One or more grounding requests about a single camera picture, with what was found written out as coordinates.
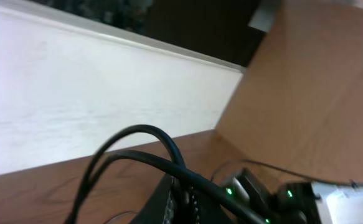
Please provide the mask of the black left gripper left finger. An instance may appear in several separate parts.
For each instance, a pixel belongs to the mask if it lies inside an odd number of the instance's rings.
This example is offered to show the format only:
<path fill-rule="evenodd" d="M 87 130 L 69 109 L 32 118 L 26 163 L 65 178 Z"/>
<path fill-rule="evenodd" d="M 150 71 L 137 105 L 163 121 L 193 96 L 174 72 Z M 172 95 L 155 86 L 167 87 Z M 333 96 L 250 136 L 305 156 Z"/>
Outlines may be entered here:
<path fill-rule="evenodd" d="M 171 224 L 174 218 L 174 199 L 170 175 L 164 175 L 144 207 L 130 224 Z"/>

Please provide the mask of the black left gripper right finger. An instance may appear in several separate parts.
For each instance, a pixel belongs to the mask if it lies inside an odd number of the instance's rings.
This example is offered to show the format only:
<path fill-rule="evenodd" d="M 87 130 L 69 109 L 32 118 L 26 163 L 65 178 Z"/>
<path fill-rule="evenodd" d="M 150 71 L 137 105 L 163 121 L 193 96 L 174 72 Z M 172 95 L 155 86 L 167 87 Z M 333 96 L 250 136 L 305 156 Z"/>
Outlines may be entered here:
<path fill-rule="evenodd" d="M 193 224 L 233 224 L 219 203 L 195 187 L 189 189 L 189 215 Z"/>

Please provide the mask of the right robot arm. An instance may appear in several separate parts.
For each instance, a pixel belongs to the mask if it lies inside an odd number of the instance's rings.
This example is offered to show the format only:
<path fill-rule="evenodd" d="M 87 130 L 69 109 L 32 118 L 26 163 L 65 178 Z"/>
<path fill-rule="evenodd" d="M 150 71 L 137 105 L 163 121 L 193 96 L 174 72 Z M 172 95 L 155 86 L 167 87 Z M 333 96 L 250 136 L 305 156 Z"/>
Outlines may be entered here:
<path fill-rule="evenodd" d="M 363 183 L 287 182 L 271 193 L 242 169 L 221 181 L 220 187 L 266 224 L 363 224 Z"/>

